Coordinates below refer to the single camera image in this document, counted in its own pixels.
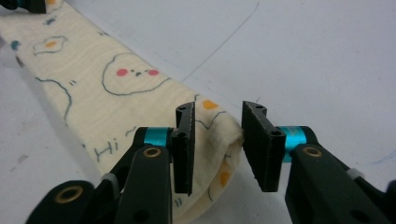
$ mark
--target cartoon face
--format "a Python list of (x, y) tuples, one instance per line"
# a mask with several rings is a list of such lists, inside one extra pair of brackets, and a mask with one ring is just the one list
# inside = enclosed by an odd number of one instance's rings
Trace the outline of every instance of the cartoon face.
[(114, 95), (132, 95), (154, 91), (169, 80), (132, 53), (116, 55), (106, 65), (102, 84)]
[(33, 53), (34, 55), (37, 55), (59, 52), (64, 48), (64, 42), (66, 41), (67, 38), (64, 36), (52, 36), (43, 40), (43, 42), (33, 45)]

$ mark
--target clamp jaw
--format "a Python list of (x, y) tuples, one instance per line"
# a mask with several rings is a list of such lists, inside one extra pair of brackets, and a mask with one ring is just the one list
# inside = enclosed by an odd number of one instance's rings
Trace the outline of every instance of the clamp jaw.
[(26, 223), (172, 223), (170, 163), (176, 193), (192, 193), (194, 103), (176, 109), (177, 127), (139, 128), (131, 147), (95, 189), (68, 181), (52, 189)]
[(15, 10), (18, 7), (27, 9), (30, 13), (46, 13), (45, 0), (0, 0), (0, 5), (9, 10)]
[(244, 150), (264, 192), (277, 191), (282, 160), (291, 161), (285, 200), (293, 223), (396, 223), (396, 180), (383, 193), (351, 177), (310, 128), (274, 127), (266, 111), (243, 103)]

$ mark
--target white surface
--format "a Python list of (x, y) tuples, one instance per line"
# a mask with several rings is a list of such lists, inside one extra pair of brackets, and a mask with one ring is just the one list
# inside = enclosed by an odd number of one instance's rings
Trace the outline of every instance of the white surface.
[[(376, 187), (396, 179), (396, 2), (68, 2), (236, 118), (242, 100), (258, 102), (275, 125), (313, 128)], [(33, 76), (5, 52), (0, 47), (0, 217), (23, 223), (57, 184), (100, 177)], [(194, 223), (290, 223), (288, 175), (286, 165), (279, 193), (261, 193), (242, 157), (225, 193)]]

